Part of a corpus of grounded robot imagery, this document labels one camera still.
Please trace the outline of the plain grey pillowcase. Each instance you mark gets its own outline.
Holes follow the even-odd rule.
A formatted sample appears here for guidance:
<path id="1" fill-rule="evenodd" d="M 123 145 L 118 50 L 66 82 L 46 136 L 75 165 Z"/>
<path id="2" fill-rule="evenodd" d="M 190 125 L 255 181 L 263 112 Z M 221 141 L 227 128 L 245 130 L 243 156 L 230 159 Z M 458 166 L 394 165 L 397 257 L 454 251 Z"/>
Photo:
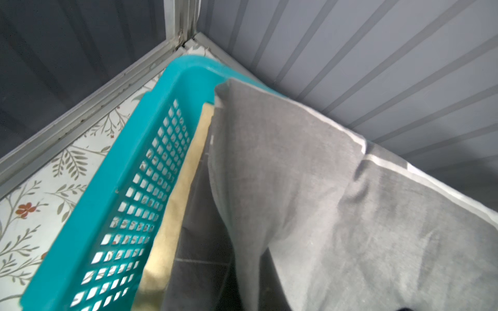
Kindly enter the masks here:
<path id="1" fill-rule="evenodd" d="M 497 213 L 309 107 L 219 84 L 209 174 L 246 310 L 497 309 Z"/>

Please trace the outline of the dark grey checked pillowcase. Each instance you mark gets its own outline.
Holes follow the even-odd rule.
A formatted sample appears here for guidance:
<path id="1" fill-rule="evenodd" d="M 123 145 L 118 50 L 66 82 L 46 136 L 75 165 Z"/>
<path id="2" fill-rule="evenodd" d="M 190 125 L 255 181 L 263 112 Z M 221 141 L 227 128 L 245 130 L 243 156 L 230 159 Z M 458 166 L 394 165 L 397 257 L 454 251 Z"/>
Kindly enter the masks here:
<path id="1" fill-rule="evenodd" d="M 183 219 L 162 310 L 242 310 L 233 247 L 201 161 Z"/>

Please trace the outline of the beige grey pillowcase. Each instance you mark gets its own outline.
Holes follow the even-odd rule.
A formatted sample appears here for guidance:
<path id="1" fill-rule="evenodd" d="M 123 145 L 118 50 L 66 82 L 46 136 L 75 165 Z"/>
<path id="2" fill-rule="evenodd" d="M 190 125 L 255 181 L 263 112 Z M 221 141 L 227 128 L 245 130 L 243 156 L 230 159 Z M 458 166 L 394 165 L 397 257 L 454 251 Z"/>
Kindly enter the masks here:
<path id="1" fill-rule="evenodd" d="M 184 164 L 168 199 L 161 226 L 145 265 L 132 310 L 159 310 L 169 281 L 178 248 L 186 207 L 201 161 L 214 106 L 202 106 L 199 123 L 187 151 Z"/>

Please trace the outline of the teal plastic basket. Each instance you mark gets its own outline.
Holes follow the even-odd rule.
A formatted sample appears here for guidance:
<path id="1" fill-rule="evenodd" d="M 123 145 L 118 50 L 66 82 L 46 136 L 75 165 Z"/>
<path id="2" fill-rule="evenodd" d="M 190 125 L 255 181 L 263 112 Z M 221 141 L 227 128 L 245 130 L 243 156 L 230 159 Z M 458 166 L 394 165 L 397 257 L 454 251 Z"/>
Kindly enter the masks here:
<path id="1" fill-rule="evenodd" d="M 203 105 L 228 79 L 212 59 L 171 62 L 145 93 L 23 294 L 23 310 L 130 310 Z"/>

